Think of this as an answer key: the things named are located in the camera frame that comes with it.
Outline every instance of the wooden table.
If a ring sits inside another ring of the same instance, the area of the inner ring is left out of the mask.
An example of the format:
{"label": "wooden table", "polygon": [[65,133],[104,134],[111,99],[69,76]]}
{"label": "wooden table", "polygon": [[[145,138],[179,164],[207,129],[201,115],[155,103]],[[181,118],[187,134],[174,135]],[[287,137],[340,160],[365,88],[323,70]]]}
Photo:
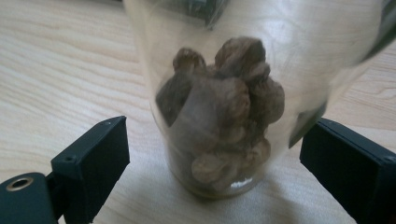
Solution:
{"label": "wooden table", "polygon": [[[120,2],[0,3],[0,182],[48,174],[92,125],[124,115],[131,164],[94,223],[354,223],[300,164],[300,144],[241,196],[184,190],[166,167],[133,34]],[[394,43],[325,117],[396,151],[395,74]]]}

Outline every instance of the screw hole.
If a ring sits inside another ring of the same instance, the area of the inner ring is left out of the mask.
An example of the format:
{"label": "screw hole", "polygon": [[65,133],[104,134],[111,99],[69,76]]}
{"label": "screw hole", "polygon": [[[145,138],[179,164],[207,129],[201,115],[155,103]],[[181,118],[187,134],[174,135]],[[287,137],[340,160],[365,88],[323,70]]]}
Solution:
{"label": "screw hole", "polygon": [[24,189],[33,183],[32,177],[23,177],[17,180],[12,181],[8,186],[8,191],[17,191],[20,189]]}
{"label": "screw hole", "polygon": [[65,161],[73,161],[73,160],[74,160],[74,157],[66,157],[66,158],[64,158],[64,160],[65,160]]}

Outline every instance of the dried mushroom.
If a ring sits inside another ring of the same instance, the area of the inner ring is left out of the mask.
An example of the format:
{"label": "dried mushroom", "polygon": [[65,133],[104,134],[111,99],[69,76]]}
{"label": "dried mushroom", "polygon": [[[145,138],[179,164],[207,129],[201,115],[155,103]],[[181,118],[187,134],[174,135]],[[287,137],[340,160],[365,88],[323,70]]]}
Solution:
{"label": "dried mushroom", "polygon": [[177,154],[185,155],[178,158],[189,160],[180,169],[215,192],[252,177],[271,154],[265,130],[285,107],[260,39],[228,40],[208,66],[199,52],[183,48],[173,66],[156,103]]}

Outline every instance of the clear plastic container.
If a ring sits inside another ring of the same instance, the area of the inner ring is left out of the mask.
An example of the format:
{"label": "clear plastic container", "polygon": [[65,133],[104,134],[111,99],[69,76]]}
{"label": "clear plastic container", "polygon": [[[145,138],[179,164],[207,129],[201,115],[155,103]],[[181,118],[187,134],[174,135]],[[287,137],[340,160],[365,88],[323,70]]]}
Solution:
{"label": "clear plastic container", "polygon": [[363,73],[384,7],[378,0],[124,4],[169,167],[210,198],[253,188]]}

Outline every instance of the light wood surface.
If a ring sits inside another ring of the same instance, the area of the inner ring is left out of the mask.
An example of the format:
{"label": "light wood surface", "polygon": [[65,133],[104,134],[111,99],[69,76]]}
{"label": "light wood surface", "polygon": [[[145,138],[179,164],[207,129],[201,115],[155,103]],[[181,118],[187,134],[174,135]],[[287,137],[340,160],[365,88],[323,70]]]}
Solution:
{"label": "light wood surface", "polygon": [[[253,190],[208,202],[164,159],[120,2],[0,2],[0,182],[48,174],[50,160],[95,123],[126,116],[131,164],[94,223],[354,223],[300,164],[298,144]],[[396,151],[396,44],[325,117]]]}

